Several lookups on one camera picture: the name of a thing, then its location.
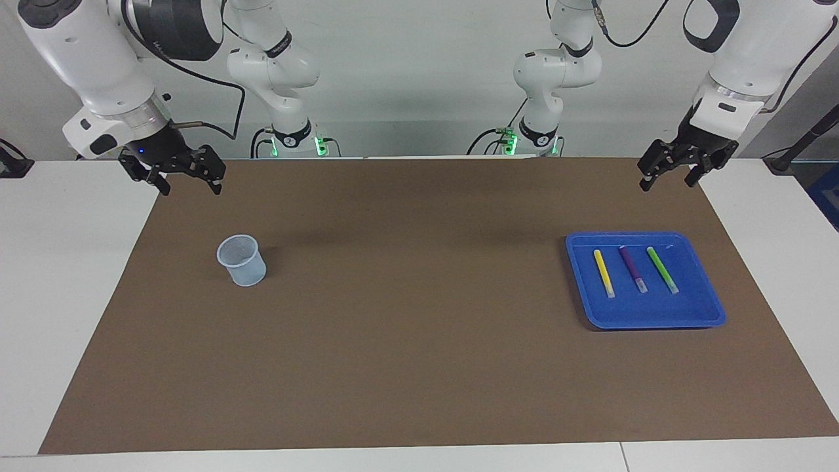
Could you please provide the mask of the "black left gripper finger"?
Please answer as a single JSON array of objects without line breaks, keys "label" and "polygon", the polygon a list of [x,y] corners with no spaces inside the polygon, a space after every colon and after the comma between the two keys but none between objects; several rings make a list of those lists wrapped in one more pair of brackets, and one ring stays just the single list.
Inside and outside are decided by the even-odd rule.
[{"label": "black left gripper finger", "polygon": [[638,160],[638,170],[642,174],[639,186],[642,191],[650,191],[659,176],[679,167],[684,152],[685,144],[665,142],[656,138]]},{"label": "black left gripper finger", "polygon": [[690,169],[689,173],[684,177],[684,182],[689,187],[695,187],[702,176],[710,173],[712,170],[722,170],[732,155],[736,151],[736,147],[723,147],[710,155],[702,156],[698,163]]}]

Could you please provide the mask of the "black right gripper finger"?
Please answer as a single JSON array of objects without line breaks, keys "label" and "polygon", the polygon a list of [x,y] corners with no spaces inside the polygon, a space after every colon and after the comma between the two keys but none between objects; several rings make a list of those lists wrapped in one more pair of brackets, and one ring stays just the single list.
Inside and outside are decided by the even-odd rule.
[{"label": "black right gripper finger", "polygon": [[216,196],[222,193],[222,182],[227,165],[210,146],[200,146],[188,153],[185,173],[204,180]]},{"label": "black right gripper finger", "polygon": [[160,174],[157,165],[153,165],[150,169],[147,169],[128,151],[120,152],[118,162],[122,165],[123,170],[126,171],[128,176],[135,182],[146,182],[150,186],[155,187],[162,196],[168,196],[170,194],[170,183]]}]

